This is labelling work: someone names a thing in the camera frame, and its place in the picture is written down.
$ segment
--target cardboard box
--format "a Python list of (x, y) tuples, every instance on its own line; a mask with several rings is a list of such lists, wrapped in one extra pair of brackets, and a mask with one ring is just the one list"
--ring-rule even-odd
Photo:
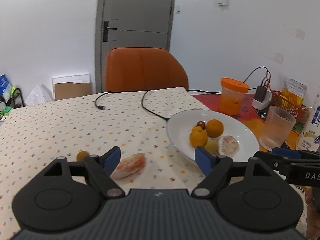
[(53, 78), (52, 85), (55, 100), (92, 94), (89, 74)]
[(54, 84), (55, 100), (76, 98), (91, 95), (91, 83), (58, 83)]

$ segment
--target plastic jar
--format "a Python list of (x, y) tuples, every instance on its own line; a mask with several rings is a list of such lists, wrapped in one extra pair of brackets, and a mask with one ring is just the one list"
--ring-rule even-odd
[(221, 79), (222, 93), (218, 109), (220, 112), (236, 115), (239, 112), (242, 99), (248, 92), (249, 86), (232, 78)]

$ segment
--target hand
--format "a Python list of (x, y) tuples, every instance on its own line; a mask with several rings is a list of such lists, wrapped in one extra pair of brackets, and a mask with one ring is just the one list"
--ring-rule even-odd
[(317, 240), (320, 237), (320, 214), (316, 210), (313, 198), (312, 188), (310, 188), (306, 196), (306, 204), (308, 205), (306, 237), (311, 240)]

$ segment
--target plate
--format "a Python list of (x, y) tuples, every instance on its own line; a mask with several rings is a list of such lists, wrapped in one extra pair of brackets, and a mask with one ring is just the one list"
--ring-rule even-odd
[(259, 149), (259, 143), (252, 131), (238, 120), (211, 110), (192, 109), (173, 115), (166, 127), (167, 135), (171, 143), (189, 160), (195, 161), (195, 148), (189, 142), (191, 129), (199, 121), (208, 122), (217, 119), (223, 123), (223, 135), (233, 136), (239, 143), (239, 147), (232, 159), (235, 162), (247, 162)]

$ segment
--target orange chair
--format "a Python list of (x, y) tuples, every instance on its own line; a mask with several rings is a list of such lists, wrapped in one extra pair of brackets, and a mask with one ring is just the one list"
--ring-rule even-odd
[(107, 56), (106, 68), (107, 91), (189, 89), (186, 72), (165, 49), (112, 49)]

